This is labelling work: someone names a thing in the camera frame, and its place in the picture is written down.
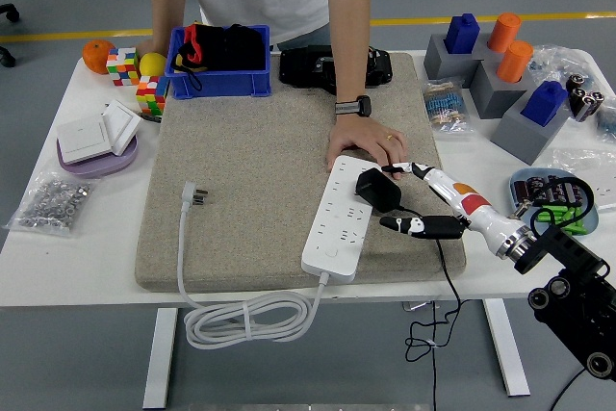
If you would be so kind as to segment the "robot right hand white shell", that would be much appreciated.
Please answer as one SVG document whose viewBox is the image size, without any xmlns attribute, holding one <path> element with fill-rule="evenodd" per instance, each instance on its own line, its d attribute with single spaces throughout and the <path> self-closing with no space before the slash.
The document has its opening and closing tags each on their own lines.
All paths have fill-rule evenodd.
<svg viewBox="0 0 616 411">
<path fill-rule="evenodd" d="M 499 213 L 472 187 L 450 178 L 436 167 L 417 163 L 397 163 L 382 167 L 387 173 L 413 173 L 424 180 L 446 202 L 465 226 L 479 232 L 489 250 L 498 257 L 513 258 L 514 250 L 532 240 L 530 229 L 518 218 Z"/>
</svg>

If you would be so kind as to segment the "person's left hand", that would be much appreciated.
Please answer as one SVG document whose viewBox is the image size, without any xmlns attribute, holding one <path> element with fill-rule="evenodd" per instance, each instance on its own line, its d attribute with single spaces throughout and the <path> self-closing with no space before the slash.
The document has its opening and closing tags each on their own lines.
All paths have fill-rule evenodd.
<svg viewBox="0 0 616 411">
<path fill-rule="evenodd" d="M 408 142 L 404 135 L 369 117 L 336 116 L 329 134 L 326 168 L 333 168 L 337 157 L 355 146 L 367 152 L 380 166 L 408 161 Z"/>
</svg>

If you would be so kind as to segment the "person's right hand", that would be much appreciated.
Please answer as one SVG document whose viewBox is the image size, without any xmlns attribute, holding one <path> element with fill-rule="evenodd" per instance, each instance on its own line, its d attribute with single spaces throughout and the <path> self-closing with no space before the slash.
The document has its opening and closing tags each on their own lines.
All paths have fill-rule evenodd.
<svg viewBox="0 0 616 411">
<path fill-rule="evenodd" d="M 158 53 L 165 57 L 168 51 L 168 43 L 165 41 L 156 41 L 154 39 L 145 39 L 136 45 L 136 49 L 140 56 L 144 56 L 148 53 Z"/>
</svg>

